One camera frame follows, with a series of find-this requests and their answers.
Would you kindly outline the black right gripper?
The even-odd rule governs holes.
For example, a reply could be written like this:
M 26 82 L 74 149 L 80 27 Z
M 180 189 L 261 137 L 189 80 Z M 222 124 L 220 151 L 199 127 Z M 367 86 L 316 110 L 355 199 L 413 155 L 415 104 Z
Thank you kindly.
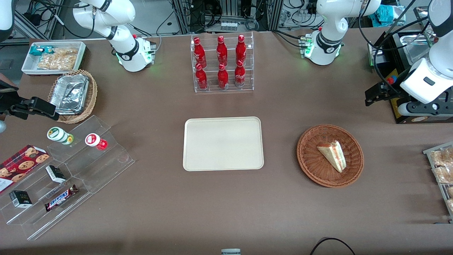
M 27 100 L 22 97 L 10 97 L 9 106 L 6 107 L 6 115 L 15 117 L 28 117 L 29 115 L 40 115 L 50 118 L 54 121 L 59 120 L 59 114 L 55 112 L 55 105 L 46 102 L 45 111 L 39 109 L 39 106 L 43 106 L 44 100 L 39 97 L 33 97 L 31 100 Z

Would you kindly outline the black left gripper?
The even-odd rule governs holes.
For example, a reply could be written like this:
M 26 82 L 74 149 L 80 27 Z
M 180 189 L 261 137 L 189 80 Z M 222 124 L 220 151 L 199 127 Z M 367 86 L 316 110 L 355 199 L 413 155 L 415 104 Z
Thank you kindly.
M 379 82 L 375 87 L 367 89 L 365 92 L 365 105 L 371 106 L 373 103 L 378 101 L 388 101 L 393 98 L 404 98 L 405 92 L 401 89 L 401 84 L 395 82 L 393 84 L 387 84 L 384 82 Z

